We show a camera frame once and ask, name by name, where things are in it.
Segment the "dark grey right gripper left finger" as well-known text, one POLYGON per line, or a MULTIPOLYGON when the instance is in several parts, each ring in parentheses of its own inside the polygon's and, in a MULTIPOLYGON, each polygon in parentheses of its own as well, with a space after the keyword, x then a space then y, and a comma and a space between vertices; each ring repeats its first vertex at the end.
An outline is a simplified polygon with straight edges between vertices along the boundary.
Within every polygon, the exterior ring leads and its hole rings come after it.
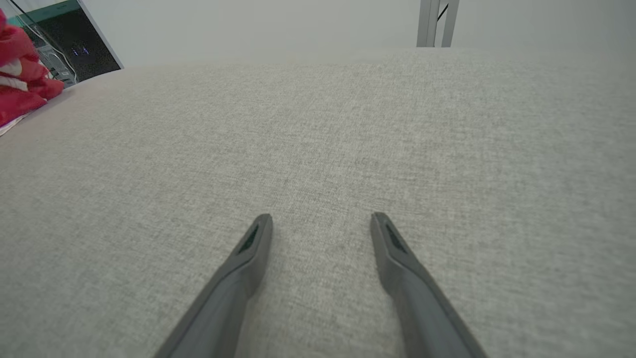
POLYGON ((272 238, 272 215, 257 216, 161 345, 157 358, 235 356, 248 301, 266 272, 272 238))

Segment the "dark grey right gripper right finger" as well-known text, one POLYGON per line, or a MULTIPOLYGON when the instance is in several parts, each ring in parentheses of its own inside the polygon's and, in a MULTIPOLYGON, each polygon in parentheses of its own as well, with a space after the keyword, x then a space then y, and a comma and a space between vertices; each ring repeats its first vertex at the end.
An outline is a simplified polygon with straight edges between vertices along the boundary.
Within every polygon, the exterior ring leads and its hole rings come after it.
POLYGON ((399 317, 409 358, 485 358, 486 353, 388 215, 375 212, 377 271, 399 317))

